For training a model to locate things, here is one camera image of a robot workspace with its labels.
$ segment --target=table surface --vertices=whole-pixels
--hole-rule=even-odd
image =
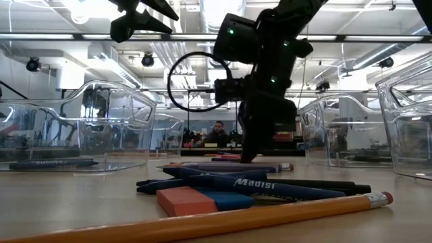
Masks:
[[[183,157],[183,161],[209,161]],[[432,182],[396,175],[392,169],[343,169],[306,165],[304,158],[261,157],[293,163],[295,172],[270,178],[346,180],[388,191],[392,205],[234,234],[182,242],[430,242]],[[155,196],[137,194],[135,183],[169,178],[150,160],[147,166],[105,174],[19,173],[0,175],[0,238],[17,238],[77,227],[166,217]]]

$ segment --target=pencil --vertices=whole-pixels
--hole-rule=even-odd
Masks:
[[[388,192],[368,193],[222,213],[172,217],[142,223],[90,227],[4,240],[0,243],[171,242],[376,209],[393,202]]]

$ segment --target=pencil eraser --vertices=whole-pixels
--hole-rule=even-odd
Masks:
[[[158,190],[156,195],[157,202],[170,217],[218,212],[213,199],[189,186]]]
[[[219,211],[248,209],[254,204],[253,198],[237,192],[221,192],[212,188],[194,189],[213,199]]]
[[[393,202],[393,196],[389,192],[381,192],[382,194],[387,197],[387,204],[391,204]]]

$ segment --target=clear plastic bin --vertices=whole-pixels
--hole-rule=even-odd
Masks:
[[[396,173],[432,180],[432,54],[376,86]]]
[[[182,152],[184,120],[156,113],[151,138],[150,158],[179,157]]]
[[[0,103],[0,171],[115,171],[144,165],[155,103],[114,82],[62,100]]]
[[[337,94],[300,110],[309,163],[335,167],[392,167],[380,109],[367,94]]]

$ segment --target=person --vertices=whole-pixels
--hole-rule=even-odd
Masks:
[[[105,111],[103,109],[97,112],[97,118],[105,118]]]
[[[227,143],[227,134],[223,129],[223,122],[216,121],[215,126],[213,127],[213,131],[210,134],[207,134],[207,136],[201,143],[217,143],[217,146],[225,147]]]

